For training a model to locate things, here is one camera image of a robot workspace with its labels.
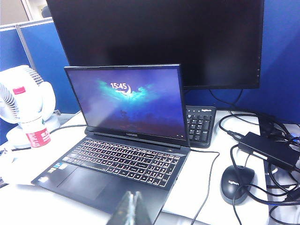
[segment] desk surface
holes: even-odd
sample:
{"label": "desk surface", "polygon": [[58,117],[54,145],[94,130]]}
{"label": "desk surface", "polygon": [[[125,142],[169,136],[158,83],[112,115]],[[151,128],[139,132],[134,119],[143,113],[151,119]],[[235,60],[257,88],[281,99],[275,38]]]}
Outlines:
{"label": "desk surface", "polygon": [[[202,151],[219,151],[220,156],[215,161],[210,183],[209,198],[200,212],[197,220],[207,224],[237,224],[232,205],[227,204],[220,194],[220,180],[223,171],[230,166],[230,148],[237,142],[218,128],[218,121],[228,115],[226,111],[217,111],[214,134],[211,146],[208,149],[197,149]],[[245,117],[245,119],[257,122],[256,118]],[[67,125],[83,124],[84,119],[80,114],[72,118]],[[246,134],[251,131],[259,133],[259,127],[245,123],[239,119],[231,118],[224,121],[224,127]],[[14,152],[17,160],[12,165],[2,167],[0,175],[10,183],[0,189],[0,219],[16,224],[30,222],[31,224],[75,223],[86,222],[86,218],[97,221],[98,224],[106,224],[109,215],[83,205],[76,201],[67,199],[58,194],[44,190],[40,187],[27,186],[30,181],[39,175],[53,161],[80,141],[84,134],[84,127],[66,128],[51,134],[51,142],[38,149]],[[237,151],[234,154],[237,164],[244,165],[247,154]],[[203,203],[207,188],[208,178],[214,153],[191,152],[172,189],[163,211],[179,214],[193,218]],[[263,161],[251,156],[247,167],[255,170],[254,184],[265,188],[265,175]],[[259,191],[252,192],[262,198],[267,196]],[[237,206],[237,212],[244,225],[268,224],[268,206],[259,204],[247,197],[244,203]]]}

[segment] power adapter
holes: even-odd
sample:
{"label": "power adapter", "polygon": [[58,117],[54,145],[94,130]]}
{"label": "power adapter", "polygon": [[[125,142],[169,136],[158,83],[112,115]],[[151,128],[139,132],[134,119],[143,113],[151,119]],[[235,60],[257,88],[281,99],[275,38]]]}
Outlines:
{"label": "power adapter", "polygon": [[289,172],[294,170],[300,171],[295,167],[300,157],[300,152],[292,149],[286,143],[275,142],[249,132],[240,139],[239,149]]}

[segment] backlit keyboard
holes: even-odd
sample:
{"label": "backlit keyboard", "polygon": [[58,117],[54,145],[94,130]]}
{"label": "backlit keyboard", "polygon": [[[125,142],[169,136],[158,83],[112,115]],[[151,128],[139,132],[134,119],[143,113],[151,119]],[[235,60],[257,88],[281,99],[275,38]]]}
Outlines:
{"label": "backlit keyboard", "polygon": [[86,139],[62,161],[165,187],[180,157]]}

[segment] black monitor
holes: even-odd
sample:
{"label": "black monitor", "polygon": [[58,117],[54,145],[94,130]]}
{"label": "black monitor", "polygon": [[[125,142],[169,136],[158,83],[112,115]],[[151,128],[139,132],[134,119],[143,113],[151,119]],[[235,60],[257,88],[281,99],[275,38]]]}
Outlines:
{"label": "black monitor", "polygon": [[71,66],[181,64],[186,89],[258,88],[263,0],[47,0]]}

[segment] bottle label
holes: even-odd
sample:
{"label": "bottle label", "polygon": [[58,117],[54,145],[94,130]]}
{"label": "bottle label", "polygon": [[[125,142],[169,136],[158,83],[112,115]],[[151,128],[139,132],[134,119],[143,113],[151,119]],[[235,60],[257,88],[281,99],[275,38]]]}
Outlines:
{"label": "bottle label", "polygon": [[44,146],[51,141],[47,128],[34,133],[26,134],[26,136],[33,148]]}

